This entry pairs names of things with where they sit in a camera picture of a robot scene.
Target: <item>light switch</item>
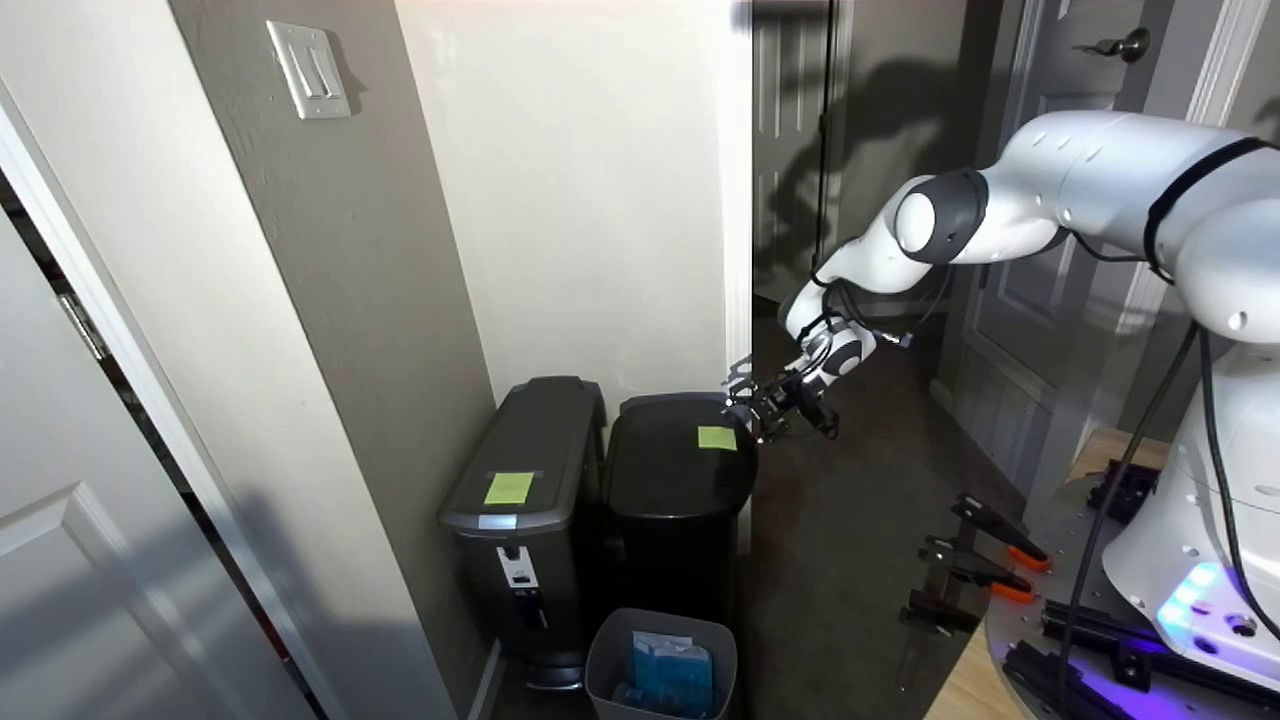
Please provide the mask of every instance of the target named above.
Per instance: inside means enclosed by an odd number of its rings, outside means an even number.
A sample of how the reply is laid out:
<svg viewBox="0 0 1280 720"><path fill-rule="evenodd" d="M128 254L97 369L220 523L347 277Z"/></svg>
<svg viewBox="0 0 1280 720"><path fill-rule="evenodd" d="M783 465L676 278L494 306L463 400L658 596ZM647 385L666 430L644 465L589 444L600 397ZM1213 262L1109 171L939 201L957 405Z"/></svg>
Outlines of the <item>light switch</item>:
<svg viewBox="0 0 1280 720"><path fill-rule="evenodd" d="M300 121L352 114L346 74L325 28L269 21L269 35Z"/></svg>

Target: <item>trash can lid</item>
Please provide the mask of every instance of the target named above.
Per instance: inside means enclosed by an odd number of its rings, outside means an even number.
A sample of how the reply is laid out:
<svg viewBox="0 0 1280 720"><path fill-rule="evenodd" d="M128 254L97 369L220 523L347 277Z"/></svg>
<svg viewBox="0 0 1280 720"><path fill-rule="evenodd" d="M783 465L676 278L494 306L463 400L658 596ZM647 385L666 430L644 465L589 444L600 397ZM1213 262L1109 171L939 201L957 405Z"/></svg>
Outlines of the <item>trash can lid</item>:
<svg viewBox="0 0 1280 720"><path fill-rule="evenodd" d="M554 377L514 388L474 447L441 523L452 530L568 528L600 427L603 400L589 380Z"/></svg>
<svg viewBox="0 0 1280 720"><path fill-rule="evenodd" d="M755 440L711 390L623 400L608 440L603 503L623 519L735 516L755 482Z"/></svg>

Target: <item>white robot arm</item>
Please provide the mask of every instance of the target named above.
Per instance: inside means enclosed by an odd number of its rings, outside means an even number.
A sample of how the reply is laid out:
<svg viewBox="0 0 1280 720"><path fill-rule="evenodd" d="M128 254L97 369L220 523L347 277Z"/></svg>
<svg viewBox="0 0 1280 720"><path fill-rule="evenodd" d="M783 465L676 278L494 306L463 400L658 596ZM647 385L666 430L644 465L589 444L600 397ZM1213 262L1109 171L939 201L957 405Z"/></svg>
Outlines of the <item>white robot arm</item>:
<svg viewBox="0 0 1280 720"><path fill-rule="evenodd" d="M1123 111L1050 111L982 171L907 180L871 229L833 253L788 306L801 356L776 388L730 380L732 413L768 437L877 352L877 333L828 306L828 285L907 293L933 262L1004 262L1062 231L1143 253L1192 316L1228 341L1280 343L1280 154L1228 126Z"/></svg>
<svg viewBox="0 0 1280 720"><path fill-rule="evenodd" d="M1172 652L1280 693L1280 150L1228 126L1123 111L1050 111L982 171L907 180L871 229L833 253L788 306L801 356L759 388L730 380L755 437L801 408L836 427L823 390L877 352L877 333L828 306L833 285L903 293L933 262L1004 262L1077 231L1153 262L1196 325L1235 341L1217 364L1223 465L1239 541L1192 405L1160 492L1104 552L1109 580Z"/></svg>

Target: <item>green label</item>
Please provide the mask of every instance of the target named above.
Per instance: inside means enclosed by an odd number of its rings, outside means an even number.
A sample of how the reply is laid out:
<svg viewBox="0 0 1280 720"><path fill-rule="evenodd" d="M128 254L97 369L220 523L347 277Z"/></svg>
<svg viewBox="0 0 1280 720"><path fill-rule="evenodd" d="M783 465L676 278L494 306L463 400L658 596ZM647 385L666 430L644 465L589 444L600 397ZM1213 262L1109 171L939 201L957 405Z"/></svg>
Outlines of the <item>green label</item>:
<svg viewBox="0 0 1280 720"><path fill-rule="evenodd" d="M488 492L485 492L485 506L527 503L532 477L538 472L494 472Z"/></svg>
<svg viewBox="0 0 1280 720"><path fill-rule="evenodd" d="M723 422L702 422L702 427L696 427L696 447L735 450L735 430L723 427Z"/></svg>

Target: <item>gray wall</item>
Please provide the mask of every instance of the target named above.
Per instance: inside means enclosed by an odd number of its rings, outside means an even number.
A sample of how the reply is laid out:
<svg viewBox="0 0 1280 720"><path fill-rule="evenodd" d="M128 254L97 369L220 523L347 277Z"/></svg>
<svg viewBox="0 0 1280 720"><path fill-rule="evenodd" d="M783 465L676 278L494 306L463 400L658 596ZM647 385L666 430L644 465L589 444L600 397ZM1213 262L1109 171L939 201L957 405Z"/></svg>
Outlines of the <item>gray wall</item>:
<svg viewBox="0 0 1280 720"><path fill-rule="evenodd" d="M1004 0L833 0L828 140L821 150L823 13L755 21L755 293L788 305L807 277L823 154L823 254L862 237L921 171L982 162ZM863 316L903 300L862 297Z"/></svg>
<svg viewBox="0 0 1280 720"><path fill-rule="evenodd" d="M463 709L485 645L435 506L494 397L398 7L171 0L171 13ZM266 21L334 31L352 121L291 114Z"/></svg>
<svg viewBox="0 0 1280 720"><path fill-rule="evenodd" d="M1271 0L1249 72L1235 88L1234 126L1280 140L1280 4Z"/></svg>

